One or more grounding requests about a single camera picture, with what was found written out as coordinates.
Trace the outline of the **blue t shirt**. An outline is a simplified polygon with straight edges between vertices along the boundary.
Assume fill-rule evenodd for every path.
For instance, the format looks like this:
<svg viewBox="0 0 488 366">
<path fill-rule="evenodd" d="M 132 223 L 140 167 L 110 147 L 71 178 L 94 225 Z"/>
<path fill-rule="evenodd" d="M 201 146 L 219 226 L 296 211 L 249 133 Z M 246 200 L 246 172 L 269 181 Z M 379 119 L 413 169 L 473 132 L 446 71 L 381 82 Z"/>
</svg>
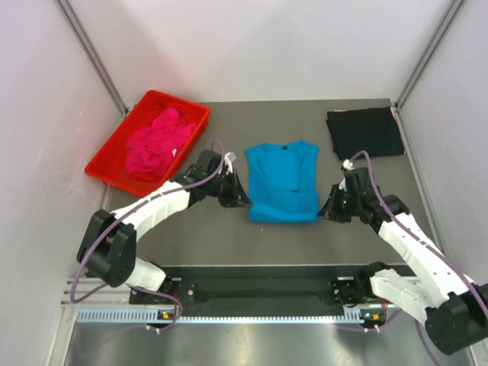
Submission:
<svg viewBox="0 0 488 366">
<path fill-rule="evenodd" d="M 319 147 L 306 141 L 263 143 L 246 150 L 249 220 L 312 223 L 319 212 L 316 163 Z"/>
</svg>

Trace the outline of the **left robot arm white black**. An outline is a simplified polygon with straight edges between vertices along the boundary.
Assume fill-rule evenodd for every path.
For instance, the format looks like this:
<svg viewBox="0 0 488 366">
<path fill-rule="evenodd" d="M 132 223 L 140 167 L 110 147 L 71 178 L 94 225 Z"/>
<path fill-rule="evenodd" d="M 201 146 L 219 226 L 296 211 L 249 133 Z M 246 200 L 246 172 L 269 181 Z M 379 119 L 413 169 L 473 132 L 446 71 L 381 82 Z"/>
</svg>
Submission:
<svg viewBox="0 0 488 366">
<path fill-rule="evenodd" d="M 173 285 L 163 269 L 136 256 L 136 244 L 162 221 L 206 197 L 215 197 L 225 208 L 252 206 L 236 172 L 212 176 L 190 168 L 130 206 L 95 212 L 76 259 L 110 287 L 141 287 L 154 301 L 165 302 Z"/>
</svg>

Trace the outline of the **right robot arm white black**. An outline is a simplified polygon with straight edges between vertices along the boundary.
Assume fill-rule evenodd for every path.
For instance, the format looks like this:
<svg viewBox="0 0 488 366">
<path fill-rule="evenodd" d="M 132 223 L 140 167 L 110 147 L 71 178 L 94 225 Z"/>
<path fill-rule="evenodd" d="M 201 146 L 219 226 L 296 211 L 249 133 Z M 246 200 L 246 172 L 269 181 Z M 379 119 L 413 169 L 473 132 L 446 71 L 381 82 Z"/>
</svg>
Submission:
<svg viewBox="0 0 488 366">
<path fill-rule="evenodd" d="M 446 264 L 445 256 L 420 229 L 395 195 L 379 201 L 373 188 L 346 191 L 333 185 L 319 216 L 337 223 L 358 217 L 389 244 L 419 279 L 406 280 L 392 266 L 375 262 L 355 276 L 364 301 L 385 299 L 421 323 L 439 351 L 451 355 L 487 337 L 487 286 L 477 285 Z"/>
</svg>

